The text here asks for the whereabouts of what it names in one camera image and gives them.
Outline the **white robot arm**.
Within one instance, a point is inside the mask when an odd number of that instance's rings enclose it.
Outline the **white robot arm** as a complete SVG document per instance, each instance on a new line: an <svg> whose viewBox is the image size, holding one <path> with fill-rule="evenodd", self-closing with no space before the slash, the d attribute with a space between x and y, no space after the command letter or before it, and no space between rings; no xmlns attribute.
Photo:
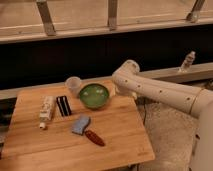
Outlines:
<svg viewBox="0 0 213 171"><path fill-rule="evenodd" d="M113 74L124 92L136 92L198 119L188 171L213 171L213 91L138 75L140 66L126 60Z"/></svg>

